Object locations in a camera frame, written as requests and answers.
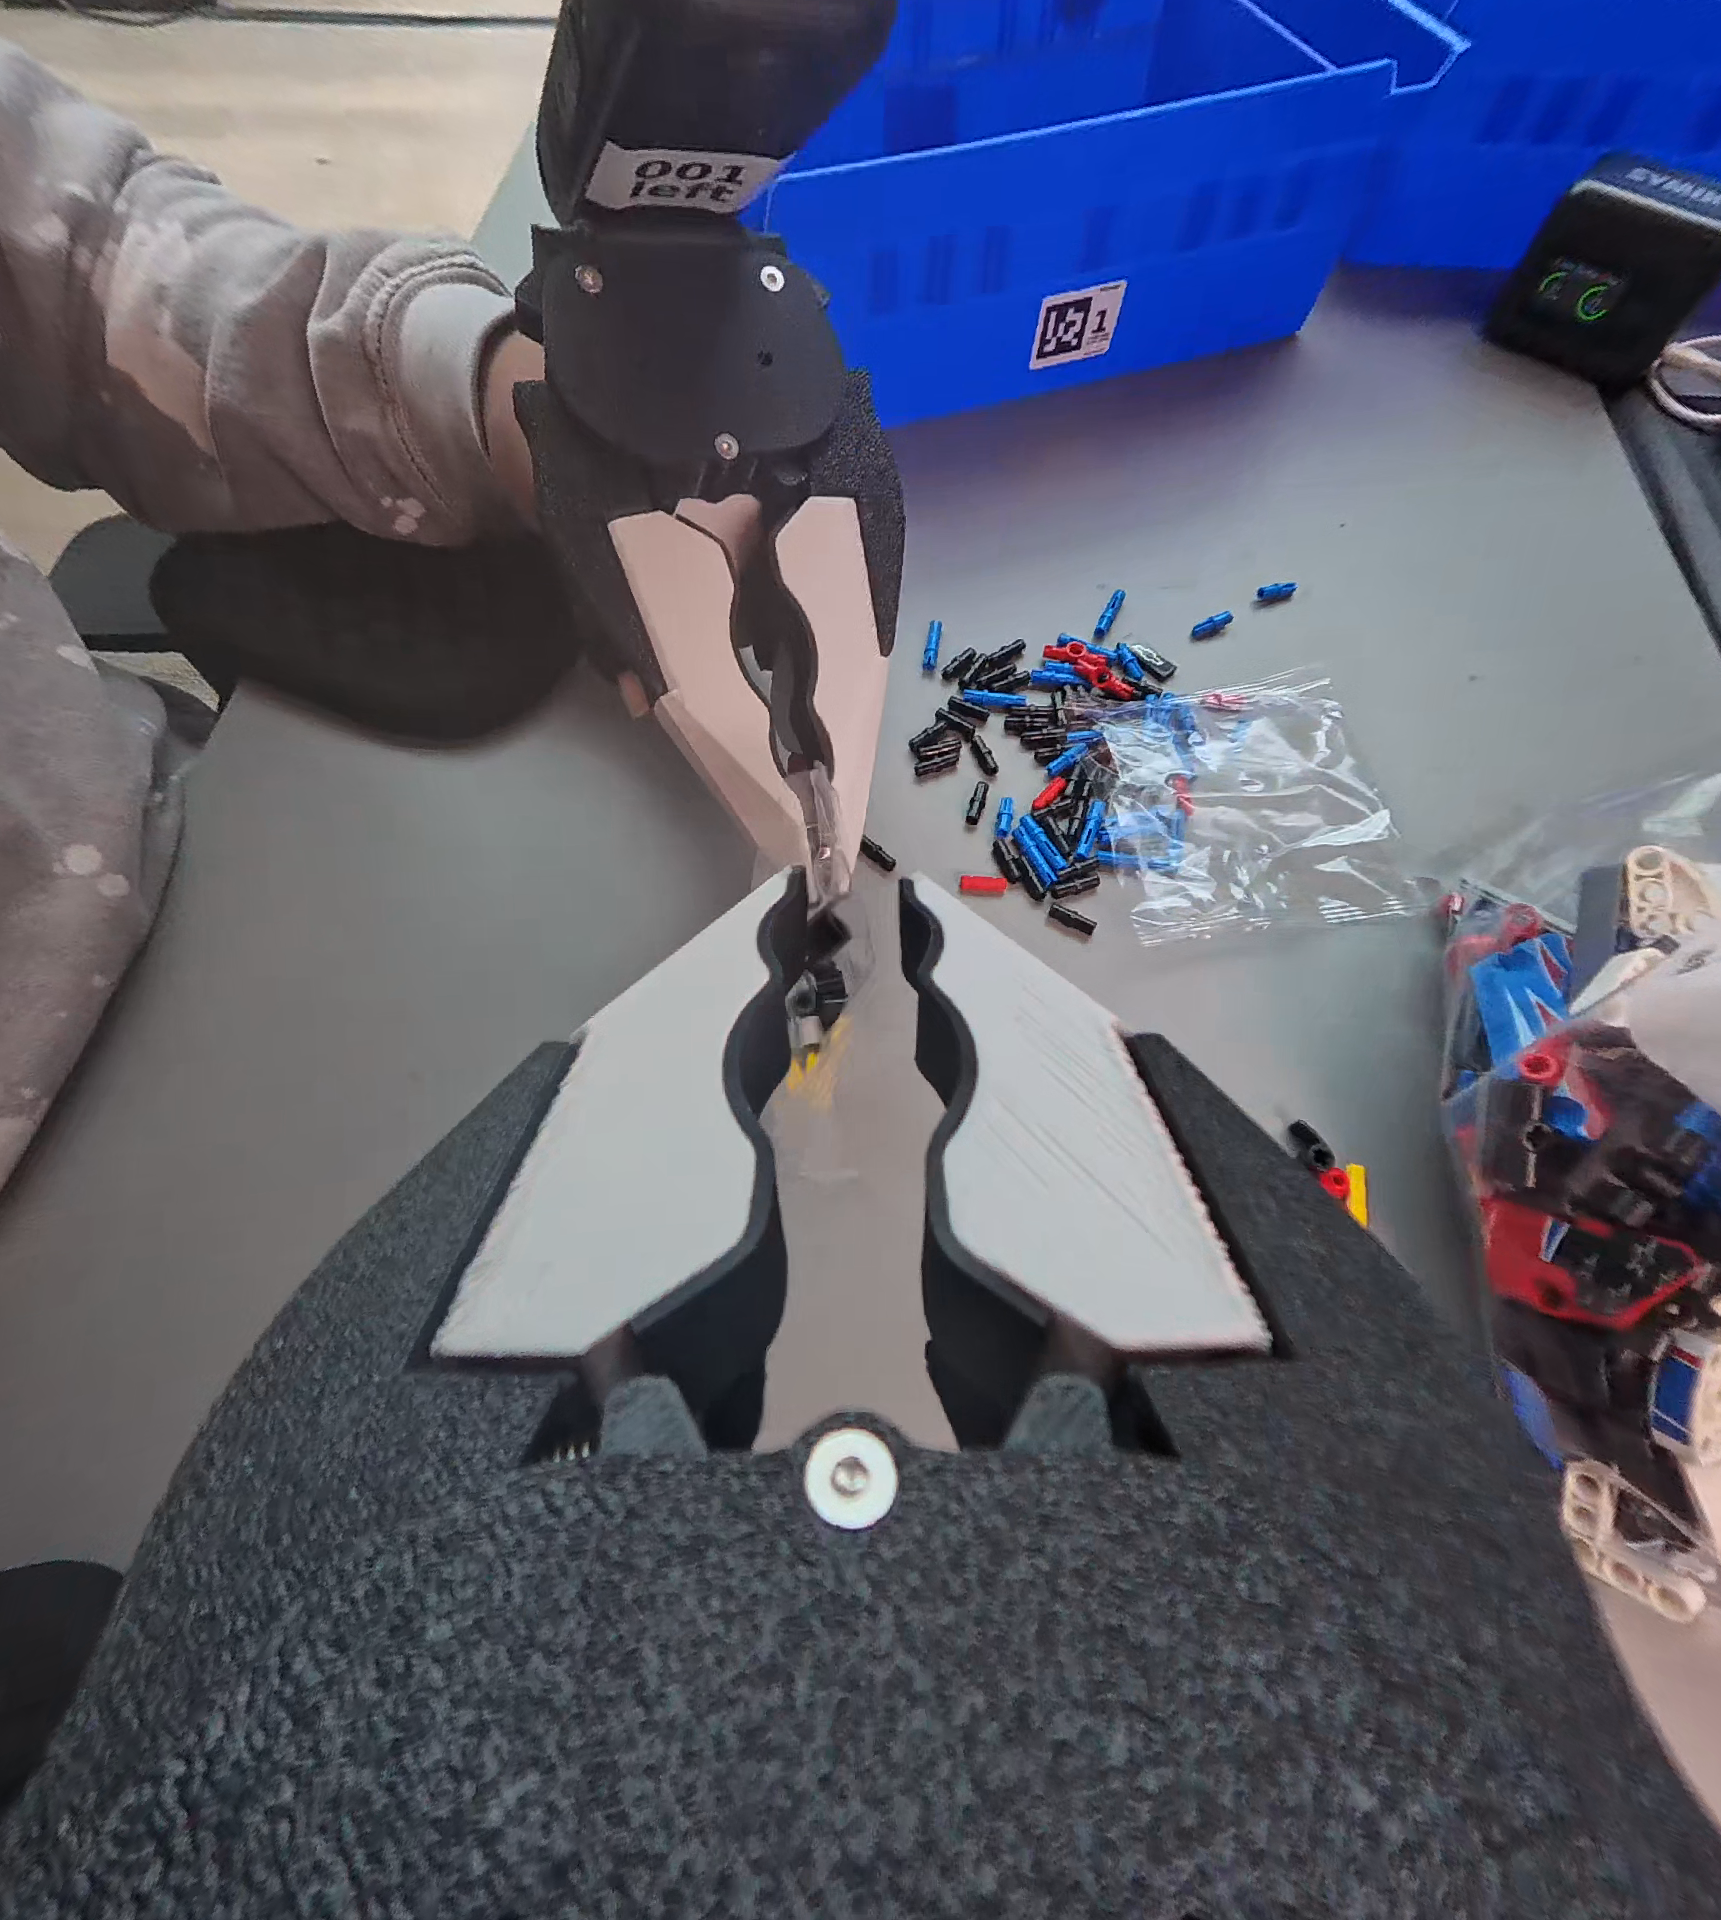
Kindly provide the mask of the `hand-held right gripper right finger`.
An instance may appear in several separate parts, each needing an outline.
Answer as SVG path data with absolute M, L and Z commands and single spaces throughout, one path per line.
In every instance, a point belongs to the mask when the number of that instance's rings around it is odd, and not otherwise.
M 1129 1031 L 928 876 L 897 880 L 925 1155 L 925 1298 L 965 1356 L 1072 1329 L 1129 1361 L 1270 1356 L 1272 1329 Z

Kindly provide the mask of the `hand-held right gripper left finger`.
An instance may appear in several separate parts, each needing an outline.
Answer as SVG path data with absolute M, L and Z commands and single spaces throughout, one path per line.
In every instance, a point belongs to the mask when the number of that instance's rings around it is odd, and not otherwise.
M 439 1361 L 581 1361 L 629 1333 L 658 1367 L 776 1338 L 784 1232 L 766 1108 L 794 1066 L 808 876 L 777 871 L 605 1002 L 463 1255 Z

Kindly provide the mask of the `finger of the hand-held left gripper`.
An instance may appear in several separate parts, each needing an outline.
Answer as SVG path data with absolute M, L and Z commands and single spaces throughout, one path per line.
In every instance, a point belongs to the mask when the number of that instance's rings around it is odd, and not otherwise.
M 658 669 L 656 718 L 771 865 L 802 865 L 808 889 L 843 889 L 843 828 L 822 765 L 776 752 L 776 677 L 747 663 L 734 610 L 742 509 L 622 514 L 605 523 Z
M 890 698 L 858 499 L 808 493 L 776 533 L 776 562 L 776 744 L 808 818 L 813 871 L 850 871 Z

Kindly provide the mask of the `small clear plastic bag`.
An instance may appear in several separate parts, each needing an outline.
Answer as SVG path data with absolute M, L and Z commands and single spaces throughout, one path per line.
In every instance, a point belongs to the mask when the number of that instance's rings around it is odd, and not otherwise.
M 787 1065 L 766 1108 L 784 1182 L 813 1198 L 859 1180 L 859 1090 L 868 1017 L 879 1005 L 879 871 L 848 841 L 825 765 L 787 775 L 802 810 L 808 958 L 784 997 Z

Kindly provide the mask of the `person's left forearm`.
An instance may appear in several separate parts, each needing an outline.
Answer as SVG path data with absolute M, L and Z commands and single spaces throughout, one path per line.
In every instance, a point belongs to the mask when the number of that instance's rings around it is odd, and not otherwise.
M 534 517 L 511 289 L 447 237 L 242 200 L 0 37 L 0 454 L 164 533 Z

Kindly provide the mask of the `grey desk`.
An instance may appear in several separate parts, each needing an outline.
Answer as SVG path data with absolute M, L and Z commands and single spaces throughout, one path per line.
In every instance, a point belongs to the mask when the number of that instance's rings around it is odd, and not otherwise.
M 925 619 L 1037 640 L 1117 585 L 1186 689 L 1329 669 L 1416 863 L 1721 744 L 1721 645 L 1609 412 L 1480 306 L 1466 273 L 1347 268 L 1295 339 L 897 426 L 868 791 L 897 865 L 965 841 L 904 771 Z M 118 1568 L 329 1246 L 747 884 L 711 795 L 585 674 L 466 752 L 242 689 L 153 936 L 0 1198 L 0 1568 Z

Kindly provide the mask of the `pile of small mixed bricks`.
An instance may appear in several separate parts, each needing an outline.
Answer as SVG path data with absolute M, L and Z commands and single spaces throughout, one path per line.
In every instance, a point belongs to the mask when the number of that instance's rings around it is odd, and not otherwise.
M 1314 1120 L 1290 1120 L 1295 1159 L 1336 1198 L 1355 1227 L 1372 1227 L 1372 1169 L 1340 1159 Z

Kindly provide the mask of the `pile of blue black pins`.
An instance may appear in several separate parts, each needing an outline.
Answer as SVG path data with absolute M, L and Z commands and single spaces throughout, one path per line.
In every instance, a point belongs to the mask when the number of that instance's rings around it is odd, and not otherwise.
M 883 732 L 894 779 L 943 810 L 943 865 L 961 895 L 1037 899 L 1086 936 L 1108 889 L 1108 758 L 1098 720 L 1153 692 L 1253 677 L 1198 677 L 1178 645 L 1234 623 L 1211 606 L 1178 631 L 1142 631 L 1129 585 L 1091 585 L 1072 610 L 928 617 L 908 631 L 908 720 Z

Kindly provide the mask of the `empty clear plastic bag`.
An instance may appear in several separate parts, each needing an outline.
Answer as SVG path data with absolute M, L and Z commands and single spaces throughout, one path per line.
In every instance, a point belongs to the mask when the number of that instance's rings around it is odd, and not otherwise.
M 1421 914 L 1430 889 L 1320 669 L 1153 692 L 1098 732 L 1098 857 L 1129 889 L 1138 949 Z

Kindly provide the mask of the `blue plastic bin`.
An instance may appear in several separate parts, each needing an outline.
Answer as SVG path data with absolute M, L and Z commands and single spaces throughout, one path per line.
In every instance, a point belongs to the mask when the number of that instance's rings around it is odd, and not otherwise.
M 1721 179 L 1721 0 L 1263 3 L 1392 88 L 1347 264 L 1507 268 L 1606 154 Z
M 894 88 L 859 157 L 796 157 L 761 211 L 825 289 L 883 426 L 1290 339 L 1314 317 L 1400 90 L 1386 3 L 1163 3 L 1150 101 L 965 129 Z

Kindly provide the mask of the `large clear bag of bricks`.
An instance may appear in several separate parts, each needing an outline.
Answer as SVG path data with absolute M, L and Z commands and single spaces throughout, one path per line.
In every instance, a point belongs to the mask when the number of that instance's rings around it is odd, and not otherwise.
M 1444 1133 L 1556 1527 L 1721 1825 L 1721 734 L 1444 863 Z

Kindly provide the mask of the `black battery charger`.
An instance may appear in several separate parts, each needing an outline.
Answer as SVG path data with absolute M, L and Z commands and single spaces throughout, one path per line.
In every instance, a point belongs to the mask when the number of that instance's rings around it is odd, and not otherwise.
M 1717 282 L 1721 179 L 1603 154 L 1532 231 L 1480 335 L 1624 394 Z

